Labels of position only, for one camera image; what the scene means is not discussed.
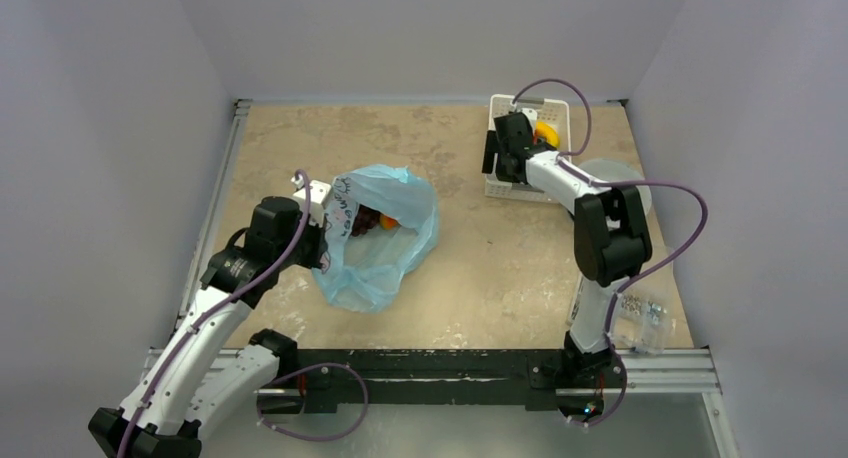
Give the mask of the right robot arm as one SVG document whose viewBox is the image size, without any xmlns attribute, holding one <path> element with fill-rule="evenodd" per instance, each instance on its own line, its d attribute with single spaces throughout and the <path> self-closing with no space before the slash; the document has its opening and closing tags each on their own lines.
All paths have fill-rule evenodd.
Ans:
<svg viewBox="0 0 848 458">
<path fill-rule="evenodd" d="M 577 316 L 564 338 L 561 370 L 576 385 L 612 360 L 612 285 L 636 277 L 653 254 L 640 180 L 600 179 L 534 134 L 530 112 L 493 118 L 485 170 L 548 194 L 573 219 L 573 253 L 583 278 Z"/>
</svg>

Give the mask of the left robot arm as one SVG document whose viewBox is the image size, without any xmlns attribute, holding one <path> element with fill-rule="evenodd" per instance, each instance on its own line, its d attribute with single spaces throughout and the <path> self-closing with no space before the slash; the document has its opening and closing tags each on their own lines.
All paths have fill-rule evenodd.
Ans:
<svg viewBox="0 0 848 458">
<path fill-rule="evenodd" d="M 197 457 L 222 415 L 263 381 L 284 387 L 297 377 L 292 340 L 263 331 L 245 357 L 208 380 L 235 329 L 286 268 L 318 268 L 326 249 L 325 191 L 270 196 L 251 221 L 209 260 L 185 319 L 162 355 L 116 408 L 99 408 L 88 430 L 108 457 Z"/>
</svg>

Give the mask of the blue printed plastic bag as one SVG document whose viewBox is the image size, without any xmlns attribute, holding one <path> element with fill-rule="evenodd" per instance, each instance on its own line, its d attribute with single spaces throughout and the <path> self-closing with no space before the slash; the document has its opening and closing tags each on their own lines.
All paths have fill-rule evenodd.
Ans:
<svg viewBox="0 0 848 458">
<path fill-rule="evenodd" d="M 366 208 L 398 222 L 354 236 Z M 397 297 L 404 277 L 436 247 L 440 214 L 435 188 L 405 167 L 369 165 L 336 176 L 324 211 L 326 250 L 312 271 L 328 304 L 378 313 Z"/>
</svg>

